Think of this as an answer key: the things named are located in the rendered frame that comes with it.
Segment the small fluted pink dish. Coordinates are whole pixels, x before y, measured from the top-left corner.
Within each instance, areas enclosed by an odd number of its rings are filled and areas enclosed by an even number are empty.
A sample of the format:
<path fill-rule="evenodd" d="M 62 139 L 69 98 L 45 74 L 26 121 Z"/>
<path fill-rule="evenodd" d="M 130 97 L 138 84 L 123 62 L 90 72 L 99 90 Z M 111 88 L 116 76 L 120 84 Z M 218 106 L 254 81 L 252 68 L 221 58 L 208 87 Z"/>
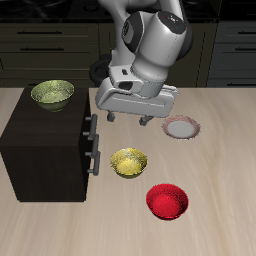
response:
<path fill-rule="evenodd" d="M 164 133 L 174 139 L 190 140 L 201 131 L 200 124 L 187 116 L 172 116 L 162 123 Z"/>

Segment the dark olive kitchen cupboards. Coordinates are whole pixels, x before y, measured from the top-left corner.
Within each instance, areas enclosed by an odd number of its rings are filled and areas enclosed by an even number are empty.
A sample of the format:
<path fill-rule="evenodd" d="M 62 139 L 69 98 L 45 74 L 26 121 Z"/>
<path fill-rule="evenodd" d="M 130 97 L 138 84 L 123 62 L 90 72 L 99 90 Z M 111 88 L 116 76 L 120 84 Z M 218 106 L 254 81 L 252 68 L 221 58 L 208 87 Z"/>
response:
<path fill-rule="evenodd" d="M 170 68 L 168 85 L 206 85 L 217 25 L 191 27 L 193 47 Z M 0 23 L 0 87 L 31 87 L 51 79 L 92 87 L 91 65 L 115 46 L 112 23 Z"/>

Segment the dark wooden cabinet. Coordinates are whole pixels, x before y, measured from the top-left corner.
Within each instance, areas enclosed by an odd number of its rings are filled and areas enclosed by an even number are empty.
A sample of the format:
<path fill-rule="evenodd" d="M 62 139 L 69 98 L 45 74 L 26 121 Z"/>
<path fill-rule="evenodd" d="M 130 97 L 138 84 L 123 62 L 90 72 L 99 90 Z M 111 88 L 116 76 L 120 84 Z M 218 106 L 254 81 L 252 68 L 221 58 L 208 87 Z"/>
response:
<path fill-rule="evenodd" d="M 82 134 L 92 116 L 89 90 L 77 88 L 71 102 L 50 112 L 24 89 L 0 137 L 2 155 L 16 198 L 21 202 L 83 202 L 94 160 L 85 156 L 93 140 Z"/>

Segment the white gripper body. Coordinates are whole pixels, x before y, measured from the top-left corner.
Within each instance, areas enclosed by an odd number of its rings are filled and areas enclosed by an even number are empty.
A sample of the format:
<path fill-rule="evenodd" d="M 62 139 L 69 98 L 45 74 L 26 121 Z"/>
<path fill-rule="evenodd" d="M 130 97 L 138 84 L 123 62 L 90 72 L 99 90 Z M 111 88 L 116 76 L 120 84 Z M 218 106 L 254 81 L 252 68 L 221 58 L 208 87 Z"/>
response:
<path fill-rule="evenodd" d="M 106 78 L 96 93 L 95 103 L 101 110 L 164 118 L 169 115 L 177 95 L 176 87 L 164 85 L 156 97 L 146 99 L 114 87 Z"/>

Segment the dark grey kitchen drawers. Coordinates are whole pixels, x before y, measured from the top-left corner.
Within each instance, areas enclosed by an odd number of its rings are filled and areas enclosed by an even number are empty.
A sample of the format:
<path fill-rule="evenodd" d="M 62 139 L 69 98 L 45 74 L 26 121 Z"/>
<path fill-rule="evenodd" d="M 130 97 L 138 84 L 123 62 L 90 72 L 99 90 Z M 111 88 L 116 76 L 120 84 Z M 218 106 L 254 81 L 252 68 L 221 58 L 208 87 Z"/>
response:
<path fill-rule="evenodd" d="M 256 21 L 218 24 L 207 87 L 256 88 Z"/>

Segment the yellow bowl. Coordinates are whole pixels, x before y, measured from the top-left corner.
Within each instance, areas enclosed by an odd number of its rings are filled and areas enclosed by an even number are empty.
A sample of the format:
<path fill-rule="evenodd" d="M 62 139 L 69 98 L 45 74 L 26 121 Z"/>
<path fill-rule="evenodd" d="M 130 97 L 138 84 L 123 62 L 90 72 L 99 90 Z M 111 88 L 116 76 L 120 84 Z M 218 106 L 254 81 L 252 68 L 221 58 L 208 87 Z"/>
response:
<path fill-rule="evenodd" d="M 138 149 L 124 148 L 111 156 L 110 165 L 119 176 L 132 179 L 143 173 L 148 165 L 148 159 Z"/>

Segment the green bowl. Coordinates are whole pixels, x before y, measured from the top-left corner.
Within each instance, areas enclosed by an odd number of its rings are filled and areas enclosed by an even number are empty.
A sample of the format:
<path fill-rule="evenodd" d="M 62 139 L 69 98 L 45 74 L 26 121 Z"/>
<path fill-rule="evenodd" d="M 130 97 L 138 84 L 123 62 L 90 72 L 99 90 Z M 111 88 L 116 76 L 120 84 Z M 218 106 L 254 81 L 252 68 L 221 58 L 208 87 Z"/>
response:
<path fill-rule="evenodd" d="M 31 90 L 31 98 L 50 112 L 63 110 L 70 103 L 73 94 L 74 86 L 64 80 L 48 80 Z"/>

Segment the red bowl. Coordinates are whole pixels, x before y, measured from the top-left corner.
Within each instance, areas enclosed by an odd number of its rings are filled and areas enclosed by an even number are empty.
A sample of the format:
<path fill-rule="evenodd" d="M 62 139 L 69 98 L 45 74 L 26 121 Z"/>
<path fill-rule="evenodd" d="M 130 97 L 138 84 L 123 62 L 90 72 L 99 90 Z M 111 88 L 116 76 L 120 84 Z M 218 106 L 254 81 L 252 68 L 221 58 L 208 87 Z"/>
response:
<path fill-rule="evenodd" d="M 146 194 L 146 204 L 153 215 L 161 220 L 174 220 L 188 208 L 187 194 L 173 184 L 158 184 Z"/>

